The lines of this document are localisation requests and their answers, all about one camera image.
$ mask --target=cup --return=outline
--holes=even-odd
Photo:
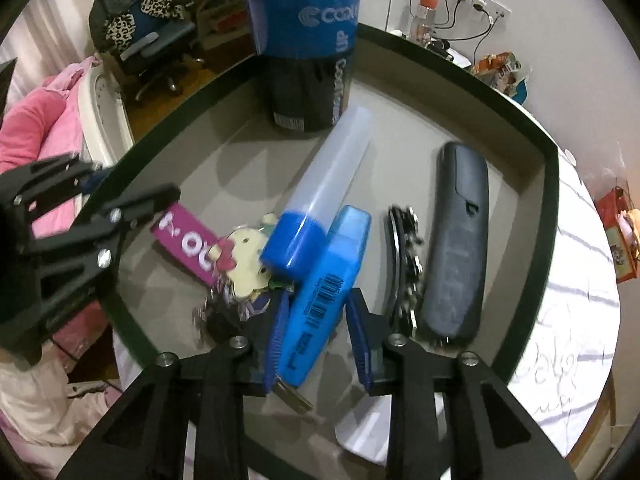
[[[349,101],[360,0],[247,0],[276,124],[316,132]]]

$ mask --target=pink pillow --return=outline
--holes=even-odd
[[[36,88],[9,110],[0,128],[0,173],[36,160],[65,107],[59,93]]]

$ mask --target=leopard print cushion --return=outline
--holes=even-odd
[[[105,23],[105,37],[113,41],[119,52],[124,52],[133,39],[136,23],[132,14],[121,14]]]
[[[181,9],[175,5],[174,0],[142,0],[140,9],[145,14],[156,18],[182,19]]]

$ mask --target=metal bolt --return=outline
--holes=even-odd
[[[462,364],[465,366],[476,366],[480,362],[480,358],[478,354],[474,352],[462,352],[462,354],[460,354],[460,361],[462,361]]]
[[[239,350],[247,346],[249,344],[249,341],[243,335],[237,335],[229,340],[229,344],[231,345],[231,348]]]
[[[162,368],[168,368],[178,360],[178,356],[172,352],[162,352],[156,357],[156,364]]]
[[[118,208],[112,209],[109,213],[109,222],[112,224],[117,224],[122,218],[122,211]]]
[[[108,249],[101,249],[98,253],[98,267],[106,269],[111,265],[111,251]]]
[[[406,338],[402,334],[392,334],[386,340],[391,346],[401,347],[406,345]]]

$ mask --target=round table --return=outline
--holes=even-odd
[[[217,234],[280,212],[322,137],[293,137],[268,120],[260,67],[249,58],[187,99],[127,153],[80,219],[126,190],[167,181]],[[373,218],[356,282],[370,310],[383,306],[388,206],[414,208],[428,248],[440,147],[458,139],[480,151],[489,166],[489,248],[481,329],[469,348],[568,453],[608,376],[620,322],[607,239],[574,168],[523,108],[435,54],[365,25],[350,99],[374,115],[371,145],[344,201]],[[207,350],[197,347],[191,324],[206,293],[143,228],[128,240],[118,294],[103,307],[145,366],[158,351],[183,358]],[[245,399],[250,467],[272,479],[380,470],[335,436],[334,425],[364,397],[345,323],[300,391],[314,404],[306,416],[275,396]],[[388,419],[384,407],[369,412],[380,424],[368,424],[367,434],[356,425],[366,446],[347,447],[383,462]]]

